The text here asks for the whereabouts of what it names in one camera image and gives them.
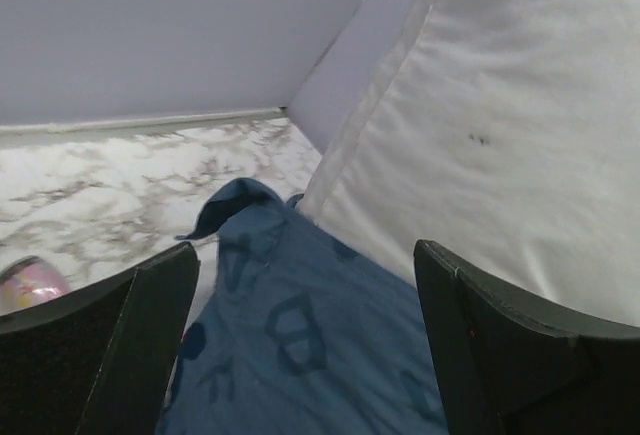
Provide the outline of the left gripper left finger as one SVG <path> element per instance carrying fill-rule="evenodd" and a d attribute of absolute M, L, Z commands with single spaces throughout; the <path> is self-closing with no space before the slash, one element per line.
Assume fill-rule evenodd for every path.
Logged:
<path fill-rule="evenodd" d="M 4 434 L 151 434 L 199 277 L 188 242 L 1 318 Z"/>

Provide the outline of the white pillow with red logo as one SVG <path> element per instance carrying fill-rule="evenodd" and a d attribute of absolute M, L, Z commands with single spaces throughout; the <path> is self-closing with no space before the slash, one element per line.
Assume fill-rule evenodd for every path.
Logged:
<path fill-rule="evenodd" d="M 415 0 L 300 202 L 413 277 L 420 239 L 639 321 L 639 0 Z"/>

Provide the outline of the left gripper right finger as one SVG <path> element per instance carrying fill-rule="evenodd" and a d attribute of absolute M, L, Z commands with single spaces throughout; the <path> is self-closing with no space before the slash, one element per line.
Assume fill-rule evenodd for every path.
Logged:
<path fill-rule="evenodd" d="M 452 434 L 636 434 L 639 330 L 420 240 L 414 268 Z"/>

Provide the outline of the blue lettered pillowcase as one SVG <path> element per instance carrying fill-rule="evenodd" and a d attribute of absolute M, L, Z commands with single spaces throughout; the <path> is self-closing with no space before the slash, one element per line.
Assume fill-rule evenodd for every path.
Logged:
<path fill-rule="evenodd" d="M 231 181 L 191 238 L 216 286 L 187 330 L 160 434 L 443 434 L 418 293 L 262 183 Z"/>

